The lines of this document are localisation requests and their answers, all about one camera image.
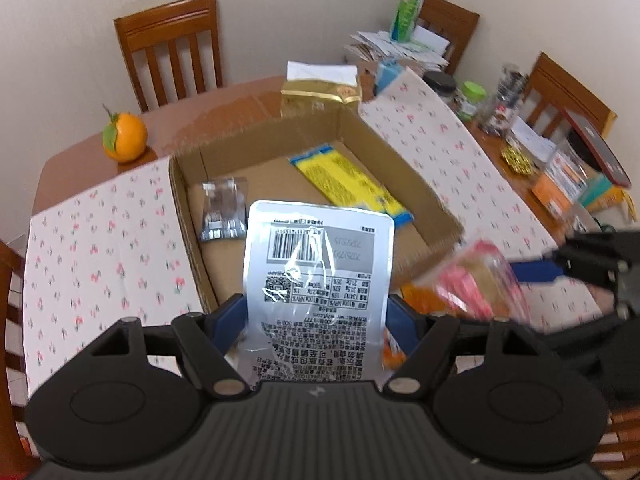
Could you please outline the wooden chair left side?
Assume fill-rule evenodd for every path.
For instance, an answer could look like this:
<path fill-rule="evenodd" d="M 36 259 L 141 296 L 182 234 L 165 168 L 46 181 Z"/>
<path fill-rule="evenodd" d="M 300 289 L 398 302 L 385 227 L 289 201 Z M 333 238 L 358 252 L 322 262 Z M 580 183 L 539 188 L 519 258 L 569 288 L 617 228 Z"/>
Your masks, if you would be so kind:
<path fill-rule="evenodd" d="M 24 373 L 25 360 L 6 348 L 6 323 L 22 326 L 20 309 L 10 303 L 14 276 L 24 276 L 25 261 L 5 243 L 1 243 L 1 478 L 25 479 L 40 465 L 40 459 L 26 451 L 16 424 L 25 421 L 25 408 L 14 404 L 6 372 Z"/>

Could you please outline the green lid jar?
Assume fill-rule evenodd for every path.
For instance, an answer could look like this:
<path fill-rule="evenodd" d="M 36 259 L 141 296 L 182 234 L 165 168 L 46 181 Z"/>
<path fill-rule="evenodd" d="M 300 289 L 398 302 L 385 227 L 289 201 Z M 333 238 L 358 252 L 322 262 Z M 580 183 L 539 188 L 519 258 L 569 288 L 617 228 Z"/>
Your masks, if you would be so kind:
<path fill-rule="evenodd" d="M 486 90 L 480 84 L 467 80 L 457 95 L 457 115 L 464 122 L 473 120 L 486 99 Z"/>

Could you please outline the white barcode snack pouch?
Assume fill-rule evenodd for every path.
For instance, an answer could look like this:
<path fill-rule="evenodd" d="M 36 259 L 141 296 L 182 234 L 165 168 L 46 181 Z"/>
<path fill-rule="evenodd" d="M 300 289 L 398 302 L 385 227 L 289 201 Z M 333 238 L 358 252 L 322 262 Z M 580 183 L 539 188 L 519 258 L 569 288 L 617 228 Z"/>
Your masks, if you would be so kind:
<path fill-rule="evenodd" d="M 239 372 L 252 387 L 378 379 L 394 235 L 394 220 L 379 212 L 250 206 Z"/>

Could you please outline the wooden chair far side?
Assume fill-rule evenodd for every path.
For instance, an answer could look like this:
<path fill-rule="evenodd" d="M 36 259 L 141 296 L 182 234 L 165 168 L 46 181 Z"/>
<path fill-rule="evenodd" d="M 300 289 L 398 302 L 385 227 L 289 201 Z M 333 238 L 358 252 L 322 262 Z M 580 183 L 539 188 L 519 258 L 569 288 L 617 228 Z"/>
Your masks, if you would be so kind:
<path fill-rule="evenodd" d="M 188 96 L 183 55 L 191 63 L 191 78 L 197 94 L 208 89 L 205 69 L 213 71 L 213 86 L 224 86 L 224 64 L 220 48 L 218 0 L 177 0 L 114 19 L 116 37 L 140 110 L 150 109 L 136 58 L 143 58 L 149 71 L 156 105 L 168 103 L 160 56 L 168 56 L 176 97 Z"/>

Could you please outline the pile of papers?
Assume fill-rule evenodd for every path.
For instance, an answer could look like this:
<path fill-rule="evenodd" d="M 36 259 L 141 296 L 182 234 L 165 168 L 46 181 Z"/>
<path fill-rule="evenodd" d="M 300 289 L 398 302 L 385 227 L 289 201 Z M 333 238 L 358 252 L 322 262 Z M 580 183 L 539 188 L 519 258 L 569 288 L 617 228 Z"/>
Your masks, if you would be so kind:
<path fill-rule="evenodd" d="M 383 58 L 408 61 L 424 67 L 426 70 L 450 69 L 452 55 L 451 42 L 434 32 L 416 26 L 408 42 L 399 42 L 390 38 L 386 30 L 378 32 L 356 32 L 344 45 L 347 63 L 378 62 Z"/>

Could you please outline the clear glass jar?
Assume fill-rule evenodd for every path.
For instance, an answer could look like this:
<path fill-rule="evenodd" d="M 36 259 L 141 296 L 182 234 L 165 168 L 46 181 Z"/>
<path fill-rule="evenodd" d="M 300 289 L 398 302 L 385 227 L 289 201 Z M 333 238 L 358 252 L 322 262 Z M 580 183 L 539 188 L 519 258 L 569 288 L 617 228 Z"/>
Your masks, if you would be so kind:
<path fill-rule="evenodd" d="M 514 123 L 522 105 L 529 74 L 512 63 L 502 66 L 496 92 L 480 110 L 478 126 L 490 136 L 504 136 Z"/>

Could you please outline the orange fruit with leaf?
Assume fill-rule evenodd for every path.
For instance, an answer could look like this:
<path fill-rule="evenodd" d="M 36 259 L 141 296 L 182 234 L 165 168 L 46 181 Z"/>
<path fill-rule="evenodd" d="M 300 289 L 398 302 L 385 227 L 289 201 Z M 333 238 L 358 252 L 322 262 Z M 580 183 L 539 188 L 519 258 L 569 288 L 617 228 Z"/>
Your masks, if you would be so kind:
<path fill-rule="evenodd" d="M 130 113 L 112 113 L 102 130 L 102 146 L 105 154 L 119 164 L 129 164 L 140 158 L 148 144 L 148 130 L 142 119 Z"/>

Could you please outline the pink red snack packet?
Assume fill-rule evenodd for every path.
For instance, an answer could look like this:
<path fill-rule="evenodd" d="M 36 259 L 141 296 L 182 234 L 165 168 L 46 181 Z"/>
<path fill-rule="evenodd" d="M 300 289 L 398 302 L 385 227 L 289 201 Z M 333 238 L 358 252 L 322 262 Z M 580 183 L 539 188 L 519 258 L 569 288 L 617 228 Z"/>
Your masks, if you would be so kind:
<path fill-rule="evenodd" d="M 498 247 L 479 238 L 441 264 L 428 287 L 458 318 L 530 322 L 520 282 Z"/>

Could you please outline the wooden chair right far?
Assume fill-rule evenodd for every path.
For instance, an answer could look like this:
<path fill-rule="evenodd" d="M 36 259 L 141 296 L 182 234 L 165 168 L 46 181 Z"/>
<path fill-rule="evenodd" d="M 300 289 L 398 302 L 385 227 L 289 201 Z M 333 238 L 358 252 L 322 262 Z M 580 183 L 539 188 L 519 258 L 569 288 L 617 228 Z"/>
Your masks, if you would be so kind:
<path fill-rule="evenodd" d="M 480 14 L 447 0 L 423 0 L 419 18 L 425 28 L 449 41 L 442 57 L 448 61 L 446 73 L 454 76 L 480 21 Z"/>

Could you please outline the wooden chair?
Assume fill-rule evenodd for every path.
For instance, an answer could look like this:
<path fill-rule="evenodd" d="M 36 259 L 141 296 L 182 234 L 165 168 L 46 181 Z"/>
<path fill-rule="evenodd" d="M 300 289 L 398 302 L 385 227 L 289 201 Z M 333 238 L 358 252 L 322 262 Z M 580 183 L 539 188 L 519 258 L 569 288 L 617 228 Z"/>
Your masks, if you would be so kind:
<path fill-rule="evenodd" d="M 224 86 L 224 64 L 220 48 L 218 0 L 177 0 L 114 19 L 116 37 L 140 110 L 150 109 L 136 58 L 143 58 L 149 71 L 156 105 L 168 103 L 160 56 L 168 56 L 176 97 L 188 96 L 183 55 L 191 63 L 191 78 L 197 94 L 208 89 L 205 69 L 213 71 L 213 86 Z"/>
<path fill-rule="evenodd" d="M 545 138 L 551 138 L 562 124 L 561 110 L 584 115 L 603 139 L 610 134 L 617 119 L 614 110 L 544 52 L 538 55 L 528 78 L 523 100 L 530 99 L 534 100 L 535 107 L 524 118 L 530 128 L 535 128 L 542 116 L 554 110 L 550 122 L 544 130 L 539 130 Z"/>
<path fill-rule="evenodd" d="M 40 465 L 40 459 L 26 451 L 16 424 L 25 421 L 25 408 L 14 404 L 6 372 L 24 373 L 25 360 L 6 348 L 6 323 L 22 326 L 20 309 L 10 303 L 14 276 L 24 276 L 25 261 L 5 243 L 1 243 L 1 478 L 25 479 Z"/>
<path fill-rule="evenodd" d="M 454 76 L 480 21 L 480 14 L 447 0 L 423 0 L 419 18 L 425 28 L 449 41 L 442 57 L 448 61 L 446 73 Z"/>

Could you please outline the orange brown spicy snack bag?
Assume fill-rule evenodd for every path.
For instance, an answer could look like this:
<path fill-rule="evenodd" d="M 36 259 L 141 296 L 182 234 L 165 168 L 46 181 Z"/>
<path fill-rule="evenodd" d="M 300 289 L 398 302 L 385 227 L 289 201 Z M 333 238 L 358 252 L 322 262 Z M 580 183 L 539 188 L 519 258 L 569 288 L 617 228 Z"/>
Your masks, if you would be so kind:
<path fill-rule="evenodd" d="M 421 339 L 432 327 L 428 316 L 450 313 L 450 307 L 433 289 L 405 284 L 398 294 L 388 298 L 383 366 L 386 370 L 398 370 L 406 362 Z"/>

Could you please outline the open cardboard box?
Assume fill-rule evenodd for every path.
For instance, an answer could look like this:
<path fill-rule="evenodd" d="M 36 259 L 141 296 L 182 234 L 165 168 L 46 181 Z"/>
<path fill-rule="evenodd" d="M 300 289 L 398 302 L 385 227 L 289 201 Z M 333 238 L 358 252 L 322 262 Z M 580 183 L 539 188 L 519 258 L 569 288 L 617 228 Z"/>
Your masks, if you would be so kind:
<path fill-rule="evenodd" d="M 386 188 L 413 215 L 395 235 L 390 286 L 399 286 L 434 268 L 462 239 L 459 220 L 382 136 L 350 110 L 331 110 L 270 119 L 191 148 L 169 161 L 169 179 L 196 291 L 205 312 L 217 310 L 242 292 L 244 240 L 203 243 L 205 182 L 238 177 L 247 199 L 324 205 L 326 198 L 290 162 L 322 144 L 331 144 L 368 177 Z"/>

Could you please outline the yellow blue snack bag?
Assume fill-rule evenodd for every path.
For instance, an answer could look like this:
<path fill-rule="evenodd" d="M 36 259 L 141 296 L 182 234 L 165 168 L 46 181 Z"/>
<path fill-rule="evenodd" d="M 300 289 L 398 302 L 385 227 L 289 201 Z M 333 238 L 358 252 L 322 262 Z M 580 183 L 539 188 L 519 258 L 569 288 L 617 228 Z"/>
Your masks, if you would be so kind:
<path fill-rule="evenodd" d="M 382 184 L 330 144 L 296 155 L 290 163 L 334 206 L 387 214 L 396 228 L 413 222 L 412 213 Z"/>

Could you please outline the gold foil candies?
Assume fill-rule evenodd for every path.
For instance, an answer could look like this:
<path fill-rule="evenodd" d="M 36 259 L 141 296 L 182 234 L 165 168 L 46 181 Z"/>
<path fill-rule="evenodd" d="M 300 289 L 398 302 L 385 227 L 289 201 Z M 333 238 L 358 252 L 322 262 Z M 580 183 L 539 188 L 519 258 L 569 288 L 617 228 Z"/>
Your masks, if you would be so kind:
<path fill-rule="evenodd" d="M 535 172 L 534 163 L 518 148 L 506 145 L 500 152 L 501 158 L 514 174 L 530 177 Z"/>

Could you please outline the silver perforated snack packet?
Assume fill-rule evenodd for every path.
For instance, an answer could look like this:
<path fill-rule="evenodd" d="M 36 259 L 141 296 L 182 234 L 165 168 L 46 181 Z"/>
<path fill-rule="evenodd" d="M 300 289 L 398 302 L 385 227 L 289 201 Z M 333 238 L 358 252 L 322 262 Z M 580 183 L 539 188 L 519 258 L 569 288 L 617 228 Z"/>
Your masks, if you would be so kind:
<path fill-rule="evenodd" d="M 203 221 L 200 241 L 236 240 L 246 237 L 248 181 L 243 177 L 204 182 Z"/>

